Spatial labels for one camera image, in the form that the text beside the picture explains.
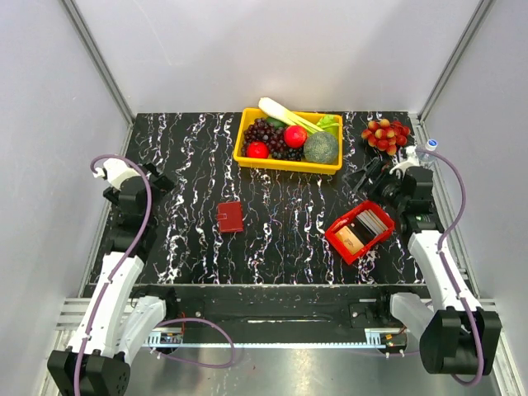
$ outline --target green onion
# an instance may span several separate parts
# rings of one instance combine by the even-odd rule
[[[302,117],[299,117],[294,112],[289,111],[284,106],[280,105],[269,97],[262,97],[261,100],[258,102],[258,107],[270,117],[280,120],[287,125],[302,126],[308,131],[309,134],[314,134],[315,132],[323,131],[318,126],[312,124],[311,122],[305,120]]]

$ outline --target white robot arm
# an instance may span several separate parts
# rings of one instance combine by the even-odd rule
[[[151,164],[144,168],[149,174],[148,183],[154,199],[174,187]],[[111,184],[103,196],[117,207],[120,216],[116,216],[117,221],[108,236],[101,274],[80,326],[66,351],[52,351],[48,359],[49,372],[62,395],[74,393],[74,367],[78,356],[82,357],[78,381],[82,396],[123,394],[130,378],[130,365],[140,347],[158,323],[177,315],[173,289],[153,287],[148,295],[138,300],[130,316],[122,320],[130,292],[152,248],[155,229],[150,223],[155,222],[145,219],[147,187],[133,168],[112,158],[104,162],[103,168],[95,170],[94,177],[102,177]],[[139,241],[133,244],[141,224],[147,220]],[[124,258],[133,245],[130,255]]]
[[[414,147],[393,165],[375,158],[360,172],[360,189],[396,212],[402,240],[414,256],[430,292],[430,310],[411,293],[391,295],[390,313],[420,342],[422,363],[431,374],[488,375],[501,332],[495,312],[486,312],[465,284],[447,246],[432,199],[432,171],[419,166]],[[477,352],[476,342],[482,347]]]

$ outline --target grapes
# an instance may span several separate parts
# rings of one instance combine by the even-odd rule
[[[244,130],[244,143],[242,155],[248,153],[248,146],[253,142],[263,142],[270,150],[271,157],[285,161],[301,161],[303,148],[288,147],[284,141],[285,128],[276,128],[264,118],[257,118],[255,122]]]

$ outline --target red box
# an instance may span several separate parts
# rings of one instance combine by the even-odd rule
[[[242,204],[240,202],[218,204],[216,219],[221,233],[239,233],[244,230]]]
[[[368,242],[359,252],[356,254],[351,254],[345,245],[343,245],[342,242],[337,238],[336,232],[342,229],[345,225],[350,224],[356,218],[356,216],[364,210],[372,210],[375,215],[378,216],[378,218],[383,222],[383,224],[388,227],[388,229]],[[374,202],[366,200],[347,214],[337,219],[327,230],[327,232],[324,233],[324,236],[330,242],[330,244],[336,248],[341,257],[343,257],[343,260],[345,260],[346,264],[350,266],[357,258],[367,253],[374,245],[379,242],[386,241],[393,231],[394,221],[389,217],[389,215],[386,214],[384,210],[377,206],[377,204]]]

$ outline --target cantaloupe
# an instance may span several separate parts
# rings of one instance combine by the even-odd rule
[[[339,155],[339,143],[328,132],[316,132],[304,143],[304,156],[311,163],[333,163]]]

